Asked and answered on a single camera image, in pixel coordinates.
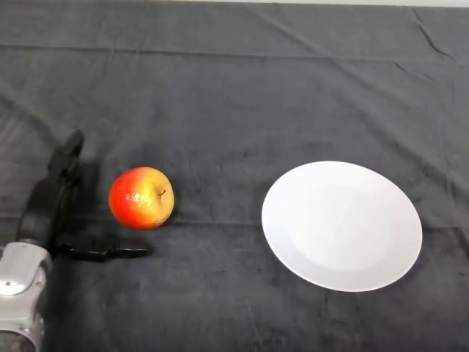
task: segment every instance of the dark gray tablecloth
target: dark gray tablecloth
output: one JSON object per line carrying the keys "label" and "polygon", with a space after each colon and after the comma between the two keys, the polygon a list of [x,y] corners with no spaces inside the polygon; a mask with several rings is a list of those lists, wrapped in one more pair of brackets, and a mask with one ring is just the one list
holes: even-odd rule
{"label": "dark gray tablecloth", "polygon": [[[469,12],[400,7],[0,2],[0,232],[57,142],[86,135],[77,231],[132,236],[113,179],[174,184],[155,253],[59,259],[47,351],[468,351]],[[317,287],[269,249],[287,170],[348,161],[424,225],[416,265],[368,293]]]}

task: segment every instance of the plate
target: plate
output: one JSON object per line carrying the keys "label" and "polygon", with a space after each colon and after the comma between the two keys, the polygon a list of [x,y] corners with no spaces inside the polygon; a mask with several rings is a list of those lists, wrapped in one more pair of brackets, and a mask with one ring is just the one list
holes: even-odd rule
{"label": "plate", "polygon": [[375,290],[416,262],[422,226],[394,183],[362,166],[321,161],[297,167],[270,188],[262,228],[277,258],[332,290]]}

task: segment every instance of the apple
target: apple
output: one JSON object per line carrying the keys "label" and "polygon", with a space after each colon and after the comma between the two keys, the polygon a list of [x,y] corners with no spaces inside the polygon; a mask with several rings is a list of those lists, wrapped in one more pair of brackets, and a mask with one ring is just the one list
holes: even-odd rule
{"label": "apple", "polygon": [[112,183],[109,207],[121,224],[137,230],[151,230],[171,215],[173,188],[161,171],[137,167],[124,172]]}

